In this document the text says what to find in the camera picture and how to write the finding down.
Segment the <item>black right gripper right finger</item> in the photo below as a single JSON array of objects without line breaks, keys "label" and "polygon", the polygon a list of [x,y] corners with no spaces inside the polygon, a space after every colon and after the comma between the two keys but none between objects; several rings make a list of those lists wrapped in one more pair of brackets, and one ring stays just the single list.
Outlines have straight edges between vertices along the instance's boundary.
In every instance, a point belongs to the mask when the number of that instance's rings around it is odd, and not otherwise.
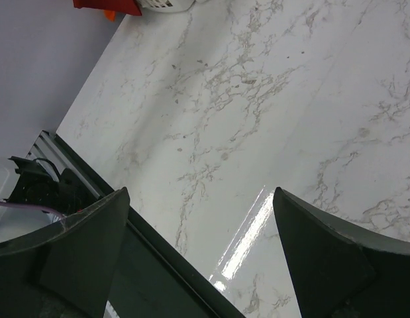
[{"label": "black right gripper right finger", "polygon": [[278,233],[302,317],[410,317],[410,242],[277,187]]}]

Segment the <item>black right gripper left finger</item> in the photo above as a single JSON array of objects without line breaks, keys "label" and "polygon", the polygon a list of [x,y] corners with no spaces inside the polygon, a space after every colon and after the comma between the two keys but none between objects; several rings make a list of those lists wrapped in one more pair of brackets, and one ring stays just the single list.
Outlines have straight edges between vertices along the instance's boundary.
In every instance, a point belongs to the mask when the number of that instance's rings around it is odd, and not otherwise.
[{"label": "black right gripper left finger", "polygon": [[0,242],[0,317],[103,317],[129,207],[122,188]]}]

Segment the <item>orange t shirt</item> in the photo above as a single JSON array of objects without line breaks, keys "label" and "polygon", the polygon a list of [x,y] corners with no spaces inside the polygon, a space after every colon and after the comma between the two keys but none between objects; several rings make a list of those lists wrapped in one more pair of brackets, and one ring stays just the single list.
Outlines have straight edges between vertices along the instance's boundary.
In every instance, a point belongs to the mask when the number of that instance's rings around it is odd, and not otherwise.
[{"label": "orange t shirt", "polygon": [[116,19],[116,12],[115,11],[104,10],[103,13],[104,13],[104,16],[106,17],[106,19],[108,19],[109,21],[115,22],[115,19]]}]

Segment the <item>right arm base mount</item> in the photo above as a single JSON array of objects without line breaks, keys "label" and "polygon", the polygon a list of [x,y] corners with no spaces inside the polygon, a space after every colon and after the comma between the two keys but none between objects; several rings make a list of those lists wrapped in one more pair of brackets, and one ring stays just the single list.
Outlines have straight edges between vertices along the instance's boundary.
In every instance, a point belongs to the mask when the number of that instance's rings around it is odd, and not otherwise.
[{"label": "right arm base mount", "polygon": [[59,172],[48,159],[34,160],[12,156],[19,176],[14,190],[5,199],[9,203],[40,205],[63,215],[71,215],[85,209],[96,198],[69,168]]}]

